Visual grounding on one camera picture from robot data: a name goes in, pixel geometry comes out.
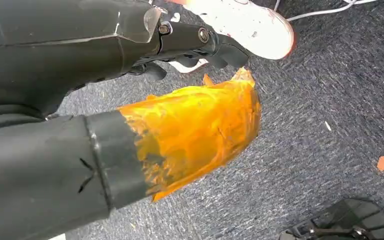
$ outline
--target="white sneaker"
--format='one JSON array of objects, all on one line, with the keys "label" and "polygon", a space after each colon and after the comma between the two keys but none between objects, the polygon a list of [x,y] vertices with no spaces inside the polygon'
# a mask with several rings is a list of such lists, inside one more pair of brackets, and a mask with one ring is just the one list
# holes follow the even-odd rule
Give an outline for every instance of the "white sneaker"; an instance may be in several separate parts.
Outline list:
[{"label": "white sneaker", "polygon": [[292,26],[272,9],[249,0],[187,0],[184,7],[262,58],[282,59],[292,50]]}]

